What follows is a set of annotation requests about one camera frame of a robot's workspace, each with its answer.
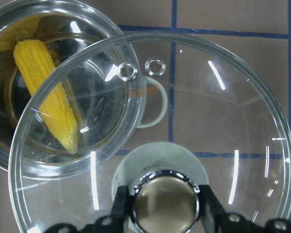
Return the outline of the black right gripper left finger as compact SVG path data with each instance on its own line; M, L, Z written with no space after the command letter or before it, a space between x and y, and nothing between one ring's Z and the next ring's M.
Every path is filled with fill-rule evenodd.
M49 227L47 233L123 233L128 216L129 187L117 188L111 212L99 217L94 223L87 224L81 230L68 223L58 223Z

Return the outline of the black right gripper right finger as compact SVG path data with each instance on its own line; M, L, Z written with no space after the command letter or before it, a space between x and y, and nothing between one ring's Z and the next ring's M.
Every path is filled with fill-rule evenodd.
M268 220L259 226L238 213L227 212L209 185L200 185L199 216L207 233L291 233L291 221L284 218Z

